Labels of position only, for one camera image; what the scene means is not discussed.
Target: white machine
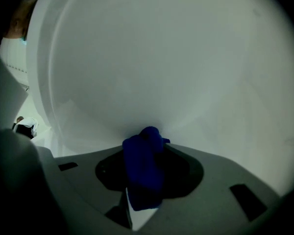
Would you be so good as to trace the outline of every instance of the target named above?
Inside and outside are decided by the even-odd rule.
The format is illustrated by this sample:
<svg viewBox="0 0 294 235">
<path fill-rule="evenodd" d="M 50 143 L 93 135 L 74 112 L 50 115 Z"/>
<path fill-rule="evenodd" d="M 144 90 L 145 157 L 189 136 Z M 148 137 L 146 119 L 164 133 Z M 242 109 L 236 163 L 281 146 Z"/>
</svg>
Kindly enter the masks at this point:
<svg viewBox="0 0 294 235">
<path fill-rule="evenodd" d="M 153 125 L 294 187 L 294 29 L 274 0 L 38 0 L 27 39 L 54 156 Z"/>
<path fill-rule="evenodd" d="M 37 147 L 1 133 L 19 145 L 3 151 L 36 162 L 11 160 L 27 174 L 5 183 L 39 171 L 27 180 L 71 234 L 131 233 L 125 189 L 107 178 L 122 141 L 147 126 L 171 140 L 186 178 L 193 160 L 202 174 L 142 234 L 251 231 L 294 188 L 294 29 L 275 0 L 38 0 L 26 64 L 51 128 Z"/>
</svg>

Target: black rectangular slot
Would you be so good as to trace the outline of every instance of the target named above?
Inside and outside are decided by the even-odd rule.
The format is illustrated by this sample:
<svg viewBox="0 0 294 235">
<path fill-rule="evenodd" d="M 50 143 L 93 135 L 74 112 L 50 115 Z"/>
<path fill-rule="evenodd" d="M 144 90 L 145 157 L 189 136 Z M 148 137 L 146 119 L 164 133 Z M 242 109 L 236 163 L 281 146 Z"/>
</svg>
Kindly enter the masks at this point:
<svg viewBox="0 0 294 235">
<path fill-rule="evenodd" d="M 253 221 L 267 210 L 267 207 L 246 185 L 234 185 L 230 187 L 230 190 L 249 221 Z"/>
<path fill-rule="evenodd" d="M 67 163 L 67 164 L 59 165 L 59 169 L 60 169 L 60 171 L 64 171 L 64 170 L 72 169 L 72 168 L 77 167 L 77 166 L 78 166 L 77 163 L 70 162 L 70 163 Z"/>
</svg>

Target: blue towel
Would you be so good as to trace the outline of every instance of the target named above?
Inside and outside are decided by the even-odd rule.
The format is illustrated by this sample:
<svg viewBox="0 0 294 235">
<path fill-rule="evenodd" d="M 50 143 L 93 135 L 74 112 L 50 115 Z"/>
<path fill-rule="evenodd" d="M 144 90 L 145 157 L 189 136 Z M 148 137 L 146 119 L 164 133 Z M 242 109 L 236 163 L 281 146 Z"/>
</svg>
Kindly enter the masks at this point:
<svg viewBox="0 0 294 235">
<path fill-rule="evenodd" d="M 123 141 L 128 198 L 135 211 L 156 208 L 162 202 L 164 170 L 155 156 L 163 153 L 165 143 L 170 140 L 152 126 Z"/>
</svg>

